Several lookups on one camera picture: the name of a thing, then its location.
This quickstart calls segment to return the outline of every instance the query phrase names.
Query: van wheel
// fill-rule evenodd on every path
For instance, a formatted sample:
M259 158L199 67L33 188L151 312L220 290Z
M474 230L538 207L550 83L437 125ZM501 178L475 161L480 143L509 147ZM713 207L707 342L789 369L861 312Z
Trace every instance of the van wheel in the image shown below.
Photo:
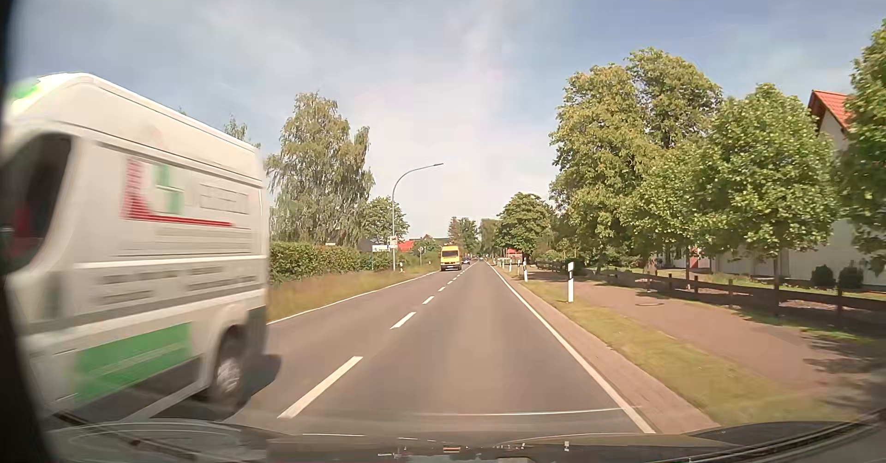
M207 401L216 415L227 418L240 407L244 392L244 346L237 335L221 339Z

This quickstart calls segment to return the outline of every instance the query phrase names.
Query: white van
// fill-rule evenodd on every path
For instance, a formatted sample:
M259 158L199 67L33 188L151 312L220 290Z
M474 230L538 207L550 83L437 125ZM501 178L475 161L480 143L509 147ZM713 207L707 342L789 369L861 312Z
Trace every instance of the white van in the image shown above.
M14 85L3 125L2 269L46 414L236 410L265 342L258 152L87 73Z

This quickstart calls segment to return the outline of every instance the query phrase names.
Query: van side window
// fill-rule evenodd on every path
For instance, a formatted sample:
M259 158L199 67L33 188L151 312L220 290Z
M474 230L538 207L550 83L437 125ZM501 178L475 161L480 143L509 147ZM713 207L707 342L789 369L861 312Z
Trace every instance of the van side window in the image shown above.
M71 137L44 134L0 165L0 250L4 274L28 265L50 229Z

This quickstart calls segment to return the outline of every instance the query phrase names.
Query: wooden fence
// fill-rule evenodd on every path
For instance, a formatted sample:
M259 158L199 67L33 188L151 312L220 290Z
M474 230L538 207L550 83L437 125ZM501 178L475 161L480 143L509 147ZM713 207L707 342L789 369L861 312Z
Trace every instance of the wooden fence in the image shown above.
M537 262L536 267L543 270L565 272L565 263ZM595 274L591 269L584 269L582 276L603 280L613 285L633 288L645 288L655 290L660 294L685 300L704 301L717 305L737 305L750 309L771 312L778 316L785 312L786 307L781 304L789 301L815 302L825 304L817 306L816 314L822 312L828 314L827 320L842 327L846 322L847 310L861 311L861 314L869 316L853 316L852 320L860 320L867 326L876 326L877 331L886 333L886 301L867 299L863 297L849 297L843 295L842 289L837 289L835 295L817 294L813 292L801 292L779 288L757 288L735 285L732 279L726 284L699 281L695 275L693 279L683 277L657 276L632 271L604 270Z

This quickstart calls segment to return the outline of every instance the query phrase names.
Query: car hood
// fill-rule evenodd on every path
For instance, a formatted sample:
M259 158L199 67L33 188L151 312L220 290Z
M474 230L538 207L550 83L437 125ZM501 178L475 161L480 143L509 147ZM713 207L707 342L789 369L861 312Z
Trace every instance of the car hood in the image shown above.
M498 463L656 461L772 445L811 434L863 427L836 421L775 422L721 427L684 435L558 435L490 446L398 437L287 435L256 427L198 420L112 422L49 432L64 461L400 462L453 460Z

